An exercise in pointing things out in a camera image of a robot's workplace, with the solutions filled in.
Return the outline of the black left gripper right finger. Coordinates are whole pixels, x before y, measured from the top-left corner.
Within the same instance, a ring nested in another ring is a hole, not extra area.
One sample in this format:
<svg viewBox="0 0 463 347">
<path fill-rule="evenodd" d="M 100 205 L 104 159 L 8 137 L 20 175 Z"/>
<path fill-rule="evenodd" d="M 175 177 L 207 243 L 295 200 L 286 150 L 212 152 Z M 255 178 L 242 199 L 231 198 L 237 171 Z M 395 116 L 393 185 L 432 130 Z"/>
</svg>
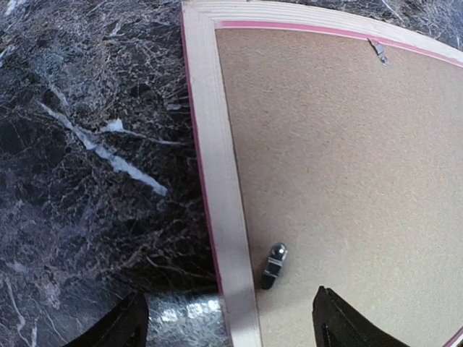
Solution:
<svg viewBox="0 0 463 347">
<path fill-rule="evenodd" d="M 324 286 L 318 289 L 313 299 L 312 318 L 317 347 L 407 347 Z"/>
</svg>

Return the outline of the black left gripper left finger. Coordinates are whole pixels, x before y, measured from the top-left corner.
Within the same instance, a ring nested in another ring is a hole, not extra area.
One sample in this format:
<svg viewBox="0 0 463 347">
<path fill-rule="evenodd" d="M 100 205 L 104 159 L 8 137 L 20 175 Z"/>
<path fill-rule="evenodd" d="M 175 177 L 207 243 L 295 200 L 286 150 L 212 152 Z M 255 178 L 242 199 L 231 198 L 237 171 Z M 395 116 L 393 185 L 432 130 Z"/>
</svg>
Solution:
<svg viewBox="0 0 463 347">
<path fill-rule="evenodd" d="M 145 347 L 148 334 L 149 310 L 145 296 L 133 292 L 108 314 L 66 347 Z"/>
</svg>

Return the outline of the brown cardboard backing board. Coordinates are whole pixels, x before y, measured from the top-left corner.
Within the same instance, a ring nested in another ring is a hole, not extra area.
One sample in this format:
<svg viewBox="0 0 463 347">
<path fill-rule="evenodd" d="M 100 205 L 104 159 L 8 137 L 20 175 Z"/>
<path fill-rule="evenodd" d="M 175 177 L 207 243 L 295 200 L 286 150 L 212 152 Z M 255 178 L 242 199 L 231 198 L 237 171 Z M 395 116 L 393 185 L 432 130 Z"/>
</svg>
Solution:
<svg viewBox="0 0 463 347">
<path fill-rule="evenodd" d="M 462 69 L 360 39 L 216 33 L 265 346 L 313 346 L 333 289 L 409 346 L 462 326 Z"/>
</svg>

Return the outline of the pink wooden picture frame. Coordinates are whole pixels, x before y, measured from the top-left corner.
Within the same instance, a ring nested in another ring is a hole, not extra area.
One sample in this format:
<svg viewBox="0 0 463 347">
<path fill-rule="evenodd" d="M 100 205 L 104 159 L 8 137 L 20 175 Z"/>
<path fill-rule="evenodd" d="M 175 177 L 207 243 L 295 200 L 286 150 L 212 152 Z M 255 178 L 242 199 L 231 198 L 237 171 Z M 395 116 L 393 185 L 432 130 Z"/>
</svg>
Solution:
<svg viewBox="0 0 463 347">
<path fill-rule="evenodd" d="M 187 82 L 224 319 L 234 346 L 265 346 L 257 294 L 274 287 L 288 249 L 275 243 L 260 273 L 254 273 L 216 37 L 224 29 L 289 30 L 365 40 L 384 66 L 389 64 L 388 47 L 461 69 L 462 52 L 411 30 L 332 9 L 275 1 L 182 4 Z M 462 326 L 442 346 L 461 344 Z"/>
</svg>

